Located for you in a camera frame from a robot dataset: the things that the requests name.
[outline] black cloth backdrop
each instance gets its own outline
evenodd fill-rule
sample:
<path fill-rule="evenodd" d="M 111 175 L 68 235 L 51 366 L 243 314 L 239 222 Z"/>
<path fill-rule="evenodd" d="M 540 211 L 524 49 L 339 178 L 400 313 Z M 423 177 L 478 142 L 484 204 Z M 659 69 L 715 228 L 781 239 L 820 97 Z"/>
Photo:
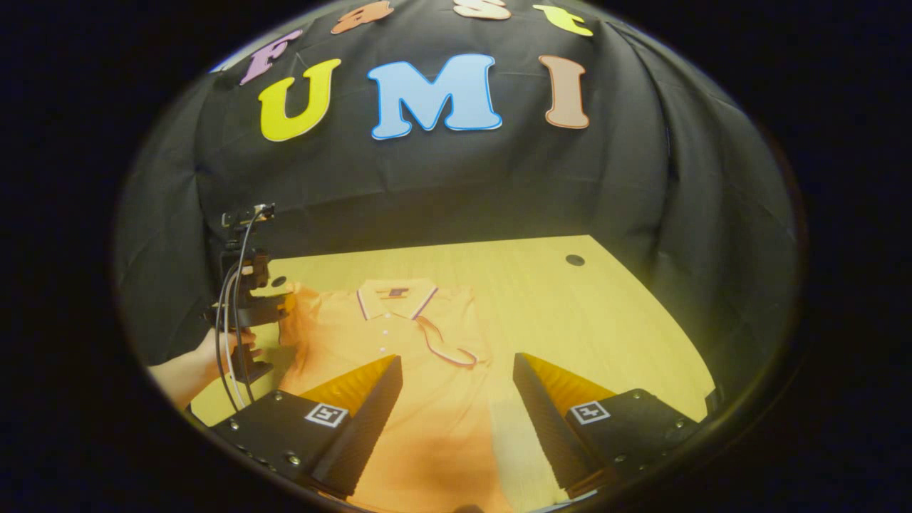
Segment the black cloth backdrop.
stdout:
<path fill-rule="evenodd" d="M 567 6 L 594 32 L 581 37 L 532 4 L 563 6 L 513 1 L 509 20 L 488 21 L 457 15 L 451 0 L 392 2 L 390 16 L 332 35 L 360 6 L 342 3 L 303 18 L 304 34 L 246 85 L 249 59 L 189 88 L 140 152 L 117 220 L 117 289 L 140 355 L 160 363 L 196 346 L 217 295 L 222 213 L 275 202 L 255 239 L 275 258 L 589 234 L 678 321 L 723 397 L 743 388 L 782 343 L 799 292 L 781 167 L 744 111 L 656 39 Z M 425 131 L 404 110 L 411 133 L 371 137 L 372 68 L 407 61 L 433 80 L 466 53 L 496 61 L 500 128 Z M 541 55 L 586 69 L 586 129 L 545 121 Z M 259 93 L 294 77 L 294 115 L 307 103 L 302 73 L 331 58 L 342 63 L 324 119 L 292 140 L 265 139 Z"/>

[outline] human arm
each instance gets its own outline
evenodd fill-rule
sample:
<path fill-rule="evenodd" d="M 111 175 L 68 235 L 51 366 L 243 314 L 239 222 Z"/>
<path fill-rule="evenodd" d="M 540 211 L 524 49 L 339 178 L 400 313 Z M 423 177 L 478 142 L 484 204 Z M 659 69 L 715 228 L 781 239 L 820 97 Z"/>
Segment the human arm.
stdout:
<path fill-rule="evenodd" d="M 225 350 L 225 339 L 222 336 L 221 356 L 222 368 L 228 369 L 228 354 L 237 345 L 237 337 L 230 333 L 227 336 L 228 351 Z M 254 335 L 249 330 L 242 331 L 241 340 L 244 345 L 253 349 L 256 347 Z M 252 356 L 259 356 L 263 350 L 253 351 Z M 149 373 L 171 403 L 183 410 L 197 394 L 219 377 L 218 362 L 215 360 L 215 329 L 209 330 L 202 339 L 199 347 L 173 358 L 161 365 L 149 367 Z"/>

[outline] blue letter m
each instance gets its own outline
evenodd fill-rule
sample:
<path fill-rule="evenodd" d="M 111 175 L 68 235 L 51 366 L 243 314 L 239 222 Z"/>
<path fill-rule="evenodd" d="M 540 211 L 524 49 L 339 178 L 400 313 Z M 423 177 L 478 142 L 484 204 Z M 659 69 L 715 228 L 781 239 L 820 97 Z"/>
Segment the blue letter m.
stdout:
<path fill-rule="evenodd" d="M 392 62 L 373 68 L 368 78 L 377 81 L 380 124 L 374 127 L 374 139 L 402 137 L 411 131 L 411 123 L 402 119 L 402 105 L 421 124 L 431 130 L 437 124 L 443 107 L 452 99 L 452 113 L 443 124 L 452 130 L 492 130 L 503 123 L 491 108 L 488 90 L 488 68 L 491 56 L 478 54 L 450 58 L 433 83 L 428 82 L 408 62 Z"/>

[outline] cable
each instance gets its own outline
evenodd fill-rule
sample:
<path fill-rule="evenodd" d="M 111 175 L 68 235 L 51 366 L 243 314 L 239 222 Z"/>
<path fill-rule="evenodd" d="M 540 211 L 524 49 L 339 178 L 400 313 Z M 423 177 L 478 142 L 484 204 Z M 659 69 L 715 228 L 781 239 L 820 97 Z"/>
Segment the cable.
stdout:
<path fill-rule="evenodd" d="M 237 287 L 236 280 L 240 274 L 241 274 L 240 270 L 235 271 L 234 274 L 232 274 L 231 277 L 228 279 L 228 293 L 229 294 L 231 293 L 232 285 L 235 285 Z M 236 315 L 234 316 L 234 323 L 237 324 Z M 225 350 L 226 351 L 228 351 L 228 333 L 230 333 L 230 332 L 231 332 L 231 330 L 228 328 L 228 307 L 225 307 Z M 234 347 L 234 350 L 235 351 L 241 350 L 241 339 L 240 338 L 238 338 L 238 343 Z M 244 356 L 242 354 L 241 354 L 241 361 L 244 361 Z M 241 407 L 244 408 L 246 406 L 246 404 L 244 403 L 244 398 L 241 396 L 241 391 L 238 390 L 238 388 L 237 388 L 237 374 L 234 373 L 234 365 L 232 364 L 231 355 L 229 355 L 229 357 L 228 357 L 228 372 L 231 373 L 232 384 L 234 385 L 234 393 L 237 394 L 237 401 L 238 401 L 238 403 L 241 404 Z"/>
<path fill-rule="evenodd" d="M 251 228 L 254 227 L 254 221 L 256 221 L 256 218 L 259 217 L 263 213 L 263 209 L 257 209 L 256 207 L 254 207 L 254 210 L 255 210 L 254 216 L 250 219 L 250 224 L 247 225 L 247 231 L 246 231 L 246 233 L 244 233 L 244 241 L 241 243 L 241 257 L 238 258 L 238 264 L 237 264 L 238 276 L 240 276 L 241 273 L 244 271 L 244 252 L 247 249 L 247 238 L 250 237 L 250 230 L 251 230 Z M 240 278 L 238 278 L 237 286 L 234 287 L 234 300 L 232 301 L 232 308 L 234 309 L 234 329 L 237 331 L 237 345 L 240 348 L 242 345 L 241 344 L 241 322 L 240 322 L 240 317 L 238 316 L 238 309 L 237 309 L 237 294 L 238 294 L 239 288 L 241 288 Z M 250 374 L 247 373 L 246 358 L 244 358 L 244 356 L 241 355 L 241 358 L 239 358 L 239 360 L 241 361 L 241 371 L 244 373 L 244 386 L 247 387 L 247 395 L 250 396 L 250 402 L 252 403 L 254 401 L 254 393 L 253 393 L 253 391 L 250 390 Z"/>
<path fill-rule="evenodd" d="M 222 303 L 223 303 L 223 300 L 225 299 L 225 289 L 226 289 L 226 286 L 228 285 L 228 277 L 234 272 L 234 270 L 236 268 L 237 268 L 237 264 L 234 264 L 233 266 L 231 266 L 230 269 L 228 269 L 228 275 L 226 275 L 224 280 L 222 280 L 222 291 L 219 292 L 219 302 L 215 304 L 215 361 L 219 365 L 219 376 L 222 378 L 222 385 L 224 385 L 224 387 L 225 387 L 225 393 L 228 394 L 228 400 L 231 401 L 232 408 L 234 408 L 234 410 L 236 412 L 238 412 L 240 410 L 237 409 L 237 404 L 234 403 L 234 398 L 231 395 L 231 391 L 228 390 L 228 382 L 227 382 L 227 380 L 225 380 L 225 370 L 222 367 L 222 353 L 219 350 L 219 346 L 222 345 L 222 332 L 219 330 L 219 321 L 222 319 Z M 228 363 L 231 363 L 230 355 L 228 358 Z"/>

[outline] wooden table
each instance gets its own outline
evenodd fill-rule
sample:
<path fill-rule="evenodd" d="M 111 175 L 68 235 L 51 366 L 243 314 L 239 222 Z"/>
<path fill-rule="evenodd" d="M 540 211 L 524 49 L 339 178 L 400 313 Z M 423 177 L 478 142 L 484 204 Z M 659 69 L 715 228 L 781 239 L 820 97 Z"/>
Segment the wooden table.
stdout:
<path fill-rule="evenodd" d="M 573 266 L 568 255 L 585 260 Z M 492 347 L 490 402 L 503 491 L 516 511 L 566 500 L 513 385 L 513 356 L 527 352 L 615 393 L 643 388 L 694 421 L 706 416 L 710 373 L 658 301 L 590 236 L 423 246 L 273 260 L 272 277 L 318 291 L 355 290 L 365 279 L 431 279 L 471 286 Z M 262 295 L 284 292 L 273 288 Z M 252 386 L 277 387 L 293 348 L 277 344 L 275 324 L 253 328 L 275 370 Z M 232 411 L 221 381 L 192 402 L 208 425 Z"/>

